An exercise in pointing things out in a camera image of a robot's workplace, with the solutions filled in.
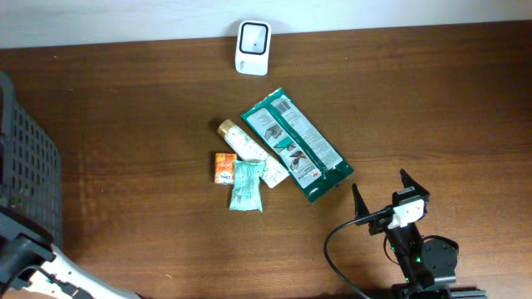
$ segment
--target teal wrapper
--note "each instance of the teal wrapper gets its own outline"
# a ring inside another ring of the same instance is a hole
[[[232,211],[263,211],[260,199],[260,176],[264,172],[264,162],[251,163],[234,161],[234,187],[229,210]]]
[[[282,88],[242,118],[275,151],[311,203],[354,172]]]

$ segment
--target mint green packet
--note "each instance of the mint green packet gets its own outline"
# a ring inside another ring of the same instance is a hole
[[[231,194],[229,210],[232,211],[263,211],[260,199],[259,177],[264,172],[264,161],[251,163],[234,161],[234,187]]]

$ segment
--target white and black device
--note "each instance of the white and black device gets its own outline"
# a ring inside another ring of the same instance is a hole
[[[272,28],[266,22],[243,21],[239,26],[234,66],[239,73],[264,76],[268,73]]]
[[[26,289],[58,299],[142,299],[69,260],[38,224],[0,206],[0,298]]]

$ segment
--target gold cap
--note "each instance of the gold cap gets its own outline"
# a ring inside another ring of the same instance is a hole
[[[229,132],[229,129],[233,128],[235,126],[234,122],[231,120],[225,120],[222,125],[218,127],[216,130],[218,132],[218,135],[225,137],[227,132]]]

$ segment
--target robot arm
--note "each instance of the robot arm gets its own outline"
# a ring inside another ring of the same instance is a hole
[[[69,260],[31,220],[0,207],[0,287],[58,299],[141,299],[103,282]]]

